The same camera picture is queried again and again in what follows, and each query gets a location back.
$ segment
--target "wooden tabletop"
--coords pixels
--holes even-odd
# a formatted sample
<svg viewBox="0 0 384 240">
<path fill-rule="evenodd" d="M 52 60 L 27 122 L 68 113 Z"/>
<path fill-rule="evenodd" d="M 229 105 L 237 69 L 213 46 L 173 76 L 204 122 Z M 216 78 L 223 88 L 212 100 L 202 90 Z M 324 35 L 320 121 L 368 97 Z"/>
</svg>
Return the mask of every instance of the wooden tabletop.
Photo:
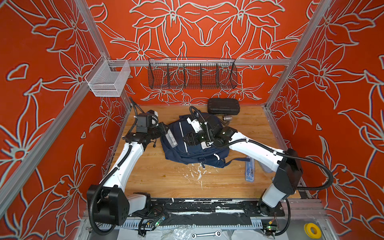
<svg viewBox="0 0 384 240">
<path fill-rule="evenodd" d="M 159 113 L 159 121 L 166 124 L 179 119 L 179 115 L 189 114 L 189 106 L 142 106 Z M 206 106 L 197 106 L 202 112 Z M 134 122 L 132 111 L 123 136 Z M 264 111 L 258 106 L 242 106 L 240 113 L 233 116 L 230 126 L 247 137 L 278 148 L 269 127 Z M 121 140 L 112 165 L 120 156 L 125 141 Z M 226 161 L 246 155 L 230 150 Z M 165 159 L 160 140 L 156 148 L 149 144 L 137 161 L 126 186 L 125 194 L 147 192 L 152 197 L 173 198 L 259 198 L 272 182 L 275 173 L 267 174 L 255 163 L 255 181 L 245 180 L 245 162 L 233 161 L 225 168 L 215 168 L 201 164 L 182 164 Z M 300 198 L 298 193 L 291 197 Z"/>
</svg>

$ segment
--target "yellow ring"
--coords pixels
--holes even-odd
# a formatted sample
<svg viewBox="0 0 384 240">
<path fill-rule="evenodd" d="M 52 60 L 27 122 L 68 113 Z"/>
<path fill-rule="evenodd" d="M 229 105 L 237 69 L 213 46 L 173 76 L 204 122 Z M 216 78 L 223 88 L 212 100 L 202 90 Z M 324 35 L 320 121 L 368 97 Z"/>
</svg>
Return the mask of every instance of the yellow ring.
<svg viewBox="0 0 384 240">
<path fill-rule="evenodd" d="M 307 223 L 304 225 L 304 231 L 310 238 L 321 238 L 321 231 L 319 227 L 314 223 Z"/>
</svg>

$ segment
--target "floral wallpaper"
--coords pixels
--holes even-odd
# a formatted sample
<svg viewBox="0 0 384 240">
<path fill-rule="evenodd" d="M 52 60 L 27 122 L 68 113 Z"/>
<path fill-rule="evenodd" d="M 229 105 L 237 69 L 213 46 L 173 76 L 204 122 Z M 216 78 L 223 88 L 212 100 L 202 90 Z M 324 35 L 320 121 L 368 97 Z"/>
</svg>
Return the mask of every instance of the floral wallpaper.
<svg viewBox="0 0 384 240">
<path fill-rule="evenodd" d="M 87 0 L 112 59 L 167 56 L 289 58 L 319 0 Z M 227 90 L 152 90 L 132 68 L 126 92 L 139 104 L 206 104 L 211 97 L 263 104 L 283 66 L 241 66 Z"/>
<path fill-rule="evenodd" d="M 340 239 L 384 238 L 384 2 L 333 0 L 271 108 L 289 147 L 322 162 Z M 308 186 L 326 175 L 304 164 Z"/>
<path fill-rule="evenodd" d="M 100 57 L 73 0 L 0 3 L 0 187 Z M 0 219 L 1 239 L 71 239 L 127 109 L 89 92 Z"/>
</svg>

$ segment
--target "black wire basket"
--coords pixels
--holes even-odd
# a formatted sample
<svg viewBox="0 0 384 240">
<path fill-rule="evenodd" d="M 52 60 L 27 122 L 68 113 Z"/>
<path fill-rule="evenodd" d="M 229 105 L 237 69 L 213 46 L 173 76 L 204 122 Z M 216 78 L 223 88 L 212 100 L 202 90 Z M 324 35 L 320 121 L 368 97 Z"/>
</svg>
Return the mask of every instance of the black wire basket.
<svg viewBox="0 0 384 240">
<path fill-rule="evenodd" d="M 174 57 L 148 61 L 151 89 L 233 89 L 237 86 L 235 59 Z"/>
</svg>

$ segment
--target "reflective strip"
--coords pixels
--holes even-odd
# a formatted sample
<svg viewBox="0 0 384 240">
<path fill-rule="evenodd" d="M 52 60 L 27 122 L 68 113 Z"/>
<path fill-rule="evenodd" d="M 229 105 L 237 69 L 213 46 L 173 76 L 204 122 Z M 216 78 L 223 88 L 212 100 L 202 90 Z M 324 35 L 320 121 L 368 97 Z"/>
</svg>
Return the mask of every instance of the reflective strip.
<svg viewBox="0 0 384 240">
<path fill-rule="evenodd" d="M 179 126 L 180 126 L 181 136 L 184 138 L 183 129 L 181 128 L 181 122 L 179 122 Z M 187 144 L 185 142 L 184 142 L 184 147 L 185 147 L 185 152 L 188 152 Z"/>
</svg>

